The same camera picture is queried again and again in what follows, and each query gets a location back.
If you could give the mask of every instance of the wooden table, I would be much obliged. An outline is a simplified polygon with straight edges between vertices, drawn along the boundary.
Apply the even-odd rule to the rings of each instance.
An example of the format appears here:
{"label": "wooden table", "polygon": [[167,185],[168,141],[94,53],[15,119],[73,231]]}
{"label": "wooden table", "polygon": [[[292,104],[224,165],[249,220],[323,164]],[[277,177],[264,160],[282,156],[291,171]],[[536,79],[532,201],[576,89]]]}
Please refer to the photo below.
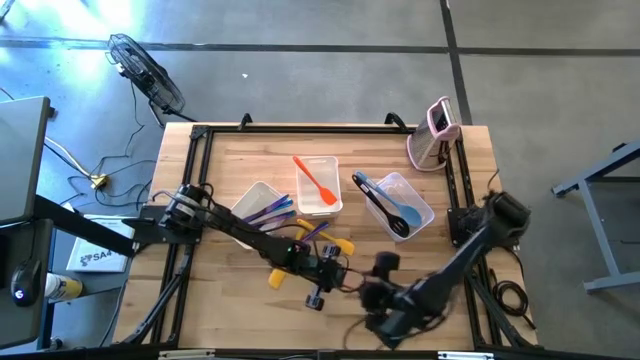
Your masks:
{"label": "wooden table", "polygon": [[[174,192],[181,180],[192,124],[170,123],[158,156],[151,194]],[[480,200],[487,181],[496,170],[489,131],[484,126],[463,127],[464,144],[474,195]],[[281,193],[296,198],[295,165],[292,155],[333,155],[339,160],[344,208],[332,221],[328,232],[351,239],[356,251],[351,267],[371,269],[376,253],[394,251],[402,258],[400,271],[392,280],[410,283],[444,265],[455,253],[449,240],[446,211],[450,207],[444,170],[416,171],[406,153],[406,137],[371,134],[216,134],[208,179],[215,187],[214,198],[231,207],[256,181],[264,181]],[[194,180],[199,169],[194,169]],[[398,172],[433,208],[435,220],[411,240],[394,243],[366,209],[363,194],[351,180],[361,170],[378,180]],[[500,179],[494,179],[500,189]],[[158,202],[167,203],[159,197]],[[115,341],[129,335],[149,311],[158,296],[167,246],[152,245],[136,256],[116,327]],[[518,264],[501,249],[487,256],[498,279],[521,285]],[[364,312],[356,294],[333,291],[325,294],[324,310],[304,306],[311,283],[288,276],[280,290],[267,284],[271,269],[253,251],[244,250],[228,236],[205,230],[196,248],[191,270],[180,347],[207,348],[335,348],[349,325]],[[460,286],[455,308],[438,329],[405,341],[401,349],[471,349],[472,341],[464,291]],[[477,300],[485,338],[489,339],[486,312]],[[165,336],[173,315],[173,305],[165,318]],[[536,343],[535,332],[523,319],[511,318],[522,335]],[[375,349],[380,344],[363,327],[349,337],[351,349]]]}

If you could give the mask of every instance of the black fan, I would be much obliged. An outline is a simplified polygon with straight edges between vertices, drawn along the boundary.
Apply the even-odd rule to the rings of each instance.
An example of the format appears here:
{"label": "black fan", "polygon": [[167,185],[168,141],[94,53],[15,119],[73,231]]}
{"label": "black fan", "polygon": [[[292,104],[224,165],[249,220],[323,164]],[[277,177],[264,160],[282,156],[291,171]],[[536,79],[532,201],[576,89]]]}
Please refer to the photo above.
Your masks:
{"label": "black fan", "polygon": [[181,114],[185,101],[167,70],[158,65],[137,42],[125,34],[114,34],[109,37],[108,47],[111,55],[109,61],[118,67],[120,75],[131,80],[149,98],[149,108],[160,127],[164,128],[164,124],[158,118],[154,105],[165,114],[196,122]]}

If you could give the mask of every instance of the orange spatula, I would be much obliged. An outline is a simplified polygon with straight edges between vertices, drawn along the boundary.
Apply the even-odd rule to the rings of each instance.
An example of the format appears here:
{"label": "orange spatula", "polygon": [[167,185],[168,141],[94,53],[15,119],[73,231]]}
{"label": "orange spatula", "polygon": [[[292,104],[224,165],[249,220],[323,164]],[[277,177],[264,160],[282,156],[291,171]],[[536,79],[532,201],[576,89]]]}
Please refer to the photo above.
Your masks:
{"label": "orange spatula", "polygon": [[304,166],[302,161],[297,156],[293,157],[293,162],[295,162],[296,165],[298,165],[298,167],[300,168],[300,170],[302,170],[302,172],[305,173],[309,177],[309,179],[313,181],[314,184],[316,184],[316,186],[318,187],[318,191],[320,191],[320,197],[322,198],[322,201],[325,202],[325,204],[333,205],[336,203],[336,201],[338,201],[338,198],[336,198],[336,196],[333,195],[331,190],[327,189],[326,187],[322,187],[318,183],[318,181],[313,177],[313,175],[311,175],[311,172],[309,172],[309,169],[307,169],[307,167]]}

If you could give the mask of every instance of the computer mouse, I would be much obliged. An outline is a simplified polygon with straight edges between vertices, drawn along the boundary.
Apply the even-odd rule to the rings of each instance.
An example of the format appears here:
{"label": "computer mouse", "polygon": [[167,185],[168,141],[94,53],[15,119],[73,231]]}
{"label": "computer mouse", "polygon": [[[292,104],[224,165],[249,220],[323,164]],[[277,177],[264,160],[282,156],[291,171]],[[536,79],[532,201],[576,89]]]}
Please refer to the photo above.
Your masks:
{"label": "computer mouse", "polygon": [[40,260],[27,259],[13,271],[11,298],[21,307],[35,304],[40,296]]}

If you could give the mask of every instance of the plastic bin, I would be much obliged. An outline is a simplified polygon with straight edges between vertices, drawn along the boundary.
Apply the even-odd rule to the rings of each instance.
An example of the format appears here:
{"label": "plastic bin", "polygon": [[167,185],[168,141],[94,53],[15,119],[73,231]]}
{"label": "plastic bin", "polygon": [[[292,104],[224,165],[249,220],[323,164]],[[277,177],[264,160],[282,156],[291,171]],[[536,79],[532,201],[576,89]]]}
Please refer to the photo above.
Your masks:
{"label": "plastic bin", "polygon": [[302,163],[309,169],[320,185],[328,188],[338,198],[333,205],[327,205],[320,197],[320,192],[307,175],[296,167],[298,209],[306,218],[335,217],[342,210],[340,195],[340,175],[338,159],[334,156],[301,157]]}
{"label": "plastic bin", "polygon": [[[387,175],[384,179],[378,182],[378,186],[382,190],[384,190],[393,200],[396,200],[400,203],[407,204],[413,206],[422,218],[422,222],[420,226],[413,227],[411,226],[409,235],[406,238],[400,237],[398,234],[394,233],[393,230],[389,227],[389,222],[387,221],[386,215],[380,210],[371,200],[367,198],[367,208],[369,211],[373,213],[378,222],[382,225],[382,227],[387,230],[391,238],[395,242],[403,242],[409,240],[412,236],[414,236],[418,231],[422,230],[425,226],[429,225],[433,221],[435,217],[433,214],[433,210],[431,207],[422,200],[420,194],[418,194],[412,187],[409,185],[407,180],[402,177],[402,175],[394,172]],[[394,215],[399,215],[398,210],[393,204],[387,201],[385,198],[380,196],[376,191],[372,189],[373,193],[376,194],[378,200],[382,203],[382,205]]]}
{"label": "plastic bin", "polygon": [[[244,195],[242,195],[240,200],[238,200],[238,202],[236,202],[235,205],[233,205],[233,207],[231,208],[231,213],[239,218],[244,218],[264,209],[265,207],[271,205],[274,201],[280,199],[283,196],[284,194],[280,194],[278,191],[276,191],[276,189],[272,188],[268,184],[262,181],[258,181],[257,183],[253,184],[249,188],[249,190],[247,190],[247,192],[244,193]],[[272,217],[278,214],[285,213],[287,211],[291,211],[291,209],[293,209],[293,207],[280,209],[280,210],[271,212],[265,215],[264,217]],[[273,229],[276,226],[282,225],[283,222],[284,220],[269,223],[264,225],[261,229],[262,230]],[[247,246],[246,244],[238,240],[236,240],[236,242],[245,249],[252,249],[251,247]]]}

